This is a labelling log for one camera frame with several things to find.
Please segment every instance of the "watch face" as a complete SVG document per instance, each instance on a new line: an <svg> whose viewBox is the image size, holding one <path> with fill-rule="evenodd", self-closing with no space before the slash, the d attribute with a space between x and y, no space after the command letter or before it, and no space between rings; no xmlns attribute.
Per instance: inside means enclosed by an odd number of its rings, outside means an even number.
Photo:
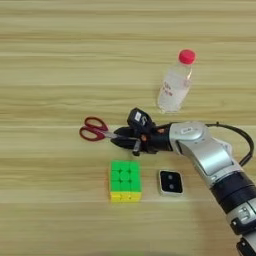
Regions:
<svg viewBox="0 0 256 256"><path fill-rule="evenodd" d="M181 175L178 172L161 170L160 188L164 194L181 194L183 192Z"/></svg>

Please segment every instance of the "wooden table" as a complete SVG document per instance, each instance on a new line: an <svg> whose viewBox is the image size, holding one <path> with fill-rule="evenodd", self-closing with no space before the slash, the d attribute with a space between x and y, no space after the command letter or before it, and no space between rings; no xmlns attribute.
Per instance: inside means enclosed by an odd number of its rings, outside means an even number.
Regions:
<svg viewBox="0 0 256 256"><path fill-rule="evenodd" d="M142 155L142 202L110 204L110 161L135 158L78 129L96 115L114 130L137 106L158 124L220 121L255 138L255 13L239 0L1 0L0 255L236 255L238 237L189 160ZM180 113L162 115L156 95L183 48L197 53L193 88ZM212 133L238 160L248 150ZM184 196L159 195L160 168L182 173Z"/></svg>

